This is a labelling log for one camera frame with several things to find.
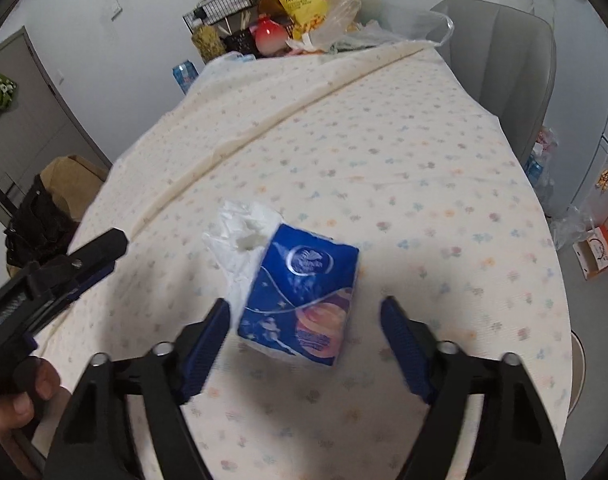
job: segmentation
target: oval logo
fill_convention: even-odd
[[[293,247],[286,256],[286,267],[297,276],[327,274],[333,268],[333,257],[311,247]]]

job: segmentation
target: floral tablecloth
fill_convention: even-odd
[[[201,234],[224,200],[256,201],[359,247],[359,275],[334,368],[288,365],[229,334],[183,408],[215,479],[396,477],[427,407],[380,330],[389,294],[470,354],[519,354],[561,439],[570,326],[542,210],[497,118],[434,50],[415,50],[254,62],[196,84],[116,164],[78,232],[77,245],[117,226],[131,244],[49,333],[44,355],[65,385],[94,352],[140,355],[202,319],[225,280]],[[326,90],[306,94],[311,79]],[[265,121],[272,110],[284,113]],[[254,128],[246,137],[232,126],[242,120]],[[198,159],[208,161],[196,170]],[[451,479],[465,475],[480,400],[470,399]],[[140,402],[131,416],[146,477],[160,478]]]

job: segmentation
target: green bag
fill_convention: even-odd
[[[6,110],[13,101],[17,83],[0,73],[0,111]]]

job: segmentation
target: gray door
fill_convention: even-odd
[[[47,79],[24,29],[0,45],[0,73],[17,83],[13,103],[0,113],[0,220],[7,224],[54,158],[76,154],[103,168],[109,163]]]

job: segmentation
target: door frame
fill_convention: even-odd
[[[111,166],[112,166],[111,161],[107,158],[106,155],[104,155],[104,152],[102,152],[102,150],[100,150],[100,148],[95,143],[95,141],[88,135],[88,133],[86,132],[84,127],[79,123],[79,121],[75,117],[75,115],[73,115],[73,112],[70,110],[70,108],[66,104],[66,101],[60,95],[60,92],[58,91],[57,87],[53,84],[53,81],[50,79],[48,73],[46,72],[46,69],[44,68],[44,65],[40,61],[40,57],[37,55],[37,52],[35,51],[35,48],[33,47],[33,43],[31,43],[31,39],[28,36],[28,31],[26,30],[26,28],[22,27],[20,30],[18,30],[17,32],[14,32],[8,38],[6,38],[4,41],[2,41],[2,43],[0,43],[0,50],[2,50],[4,47],[6,47],[12,41],[15,41],[20,36],[24,38],[24,41],[26,42],[26,45],[28,46],[29,53],[31,54],[31,57],[33,57],[33,61],[34,61],[35,65],[37,66],[37,69],[40,71],[40,74],[42,75],[42,78],[44,79],[44,82],[46,83],[46,85],[49,87],[50,92],[54,95],[55,99],[60,104],[60,107],[62,108],[62,110],[64,110],[64,113],[68,116],[70,121],[73,123],[73,126],[76,127],[76,129],[79,131],[79,133],[82,135],[82,137],[84,137],[84,140],[88,143],[88,145],[95,152],[95,154],[101,159],[101,161],[106,165],[106,167],[108,169],[111,169]],[[2,222],[2,224],[8,225],[8,221],[10,219],[11,219],[11,217],[8,215],[6,210],[0,205],[0,221]]]

